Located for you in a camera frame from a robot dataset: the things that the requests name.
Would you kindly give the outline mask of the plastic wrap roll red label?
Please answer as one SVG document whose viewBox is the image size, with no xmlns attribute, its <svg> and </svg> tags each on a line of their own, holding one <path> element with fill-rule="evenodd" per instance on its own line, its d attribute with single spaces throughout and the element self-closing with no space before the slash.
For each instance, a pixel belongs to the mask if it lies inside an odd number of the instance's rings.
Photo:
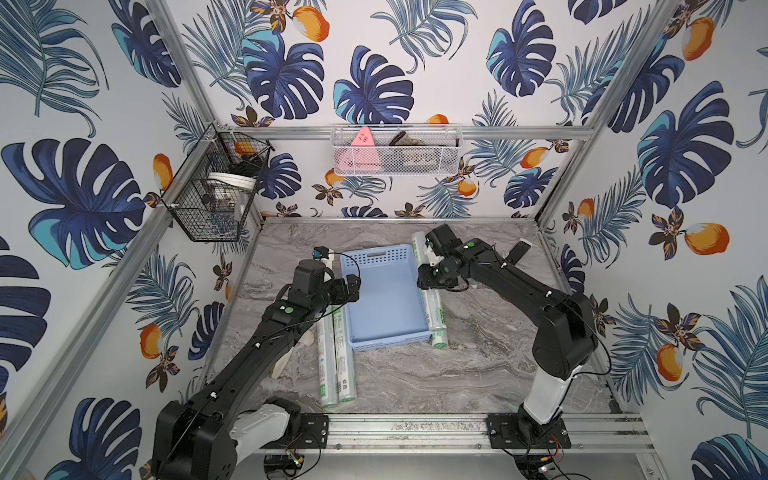
<svg viewBox="0 0 768 480">
<path fill-rule="evenodd" d="M 447 324 L 439 292 L 437 290 L 425 290 L 423 294 L 431 332 L 431 345 L 436 349 L 446 349 L 448 347 Z"/>
</svg>

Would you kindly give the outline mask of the plastic wrap roll barcode label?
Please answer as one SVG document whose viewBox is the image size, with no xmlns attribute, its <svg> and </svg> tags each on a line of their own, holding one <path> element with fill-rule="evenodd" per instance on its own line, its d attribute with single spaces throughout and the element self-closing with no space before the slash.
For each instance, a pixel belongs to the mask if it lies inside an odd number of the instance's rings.
<svg viewBox="0 0 768 480">
<path fill-rule="evenodd" d="M 354 355 L 347 341 L 346 321 L 342 307 L 332 313 L 334 348 L 336 356 L 337 392 L 341 403 L 352 402 L 357 398 L 356 372 Z"/>
</svg>

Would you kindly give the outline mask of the plastic wrap roll green text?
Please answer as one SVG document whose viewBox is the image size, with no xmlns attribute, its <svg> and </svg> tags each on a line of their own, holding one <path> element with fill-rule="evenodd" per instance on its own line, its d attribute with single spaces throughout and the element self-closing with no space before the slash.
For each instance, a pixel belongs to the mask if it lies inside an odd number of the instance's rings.
<svg viewBox="0 0 768 480">
<path fill-rule="evenodd" d="M 330 317 L 317 323 L 317 345 L 319 361 L 320 405 L 326 409 L 335 408 L 339 403 L 335 338 Z"/>
</svg>

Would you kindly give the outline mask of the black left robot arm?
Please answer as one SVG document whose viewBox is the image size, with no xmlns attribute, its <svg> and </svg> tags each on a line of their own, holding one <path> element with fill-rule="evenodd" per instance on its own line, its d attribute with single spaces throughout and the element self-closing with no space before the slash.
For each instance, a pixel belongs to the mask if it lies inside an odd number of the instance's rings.
<svg viewBox="0 0 768 480">
<path fill-rule="evenodd" d="M 169 402 L 156 421 L 151 473 L 157 479 L 226 479 L 243 445 L 231 431 L 247 400 L 277 361 L 331 306 L 359 300 L 359 271 L 334 276 L 319 260 L 302 260 L 293 280 L 264 311 L 246 345 L 186 403 Z"/>
</svg>

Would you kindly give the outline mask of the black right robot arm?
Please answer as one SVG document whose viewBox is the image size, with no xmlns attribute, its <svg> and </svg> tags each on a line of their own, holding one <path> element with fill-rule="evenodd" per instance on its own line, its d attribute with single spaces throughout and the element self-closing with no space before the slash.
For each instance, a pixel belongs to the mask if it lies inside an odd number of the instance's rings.
<svg viewBox="0 0 768 480">
<path fill-rule="evenodd" d="M 459 283 L 479 283 L 514 305 L 536 327 L 532 355 L 537 371 L 531 390 L 511 416 L 514 448 L 544 448 L 563 429 L 562 404 L 584 372 L 599 341 L 590 300 L 552 288 L 517 267 L 530 244 L 519 241 L 505 257 L 491 244 L 467 242 L 443 224 L 416 242 L 416 253 L 437 258 L 418 267 L 418 287 L 455 292 Z"/>
</svg>

